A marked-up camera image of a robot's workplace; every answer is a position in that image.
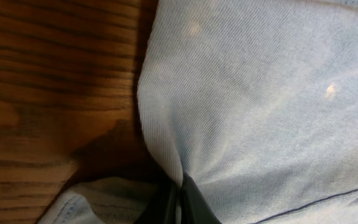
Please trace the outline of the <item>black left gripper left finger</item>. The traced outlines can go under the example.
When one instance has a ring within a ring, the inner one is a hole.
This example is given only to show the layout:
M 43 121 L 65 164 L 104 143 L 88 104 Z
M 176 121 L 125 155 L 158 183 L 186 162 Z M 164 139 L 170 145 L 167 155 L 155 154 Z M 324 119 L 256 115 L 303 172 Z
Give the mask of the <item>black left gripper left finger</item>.
M 171 180 L 162 182 L 135 224 L 174 224 L 177 186 Z

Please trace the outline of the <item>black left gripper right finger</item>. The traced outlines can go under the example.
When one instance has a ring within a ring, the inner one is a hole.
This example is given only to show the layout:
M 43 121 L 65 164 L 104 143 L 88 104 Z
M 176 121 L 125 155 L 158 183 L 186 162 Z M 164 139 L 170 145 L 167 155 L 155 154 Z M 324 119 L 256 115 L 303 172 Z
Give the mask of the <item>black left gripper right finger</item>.
M 181 224 L 221 224 L 194 180 L 186 173 L 183 174 L 180 200 Z

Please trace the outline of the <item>light blue t-shirt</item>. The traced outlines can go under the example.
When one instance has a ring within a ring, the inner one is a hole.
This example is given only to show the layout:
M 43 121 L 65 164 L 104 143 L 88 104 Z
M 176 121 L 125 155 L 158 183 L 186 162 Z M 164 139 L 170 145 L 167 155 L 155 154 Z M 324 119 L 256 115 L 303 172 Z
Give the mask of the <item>light blue t-shirt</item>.
M 358 223 L 358 1 L 160 1 L 151 156 L 222 223 Z

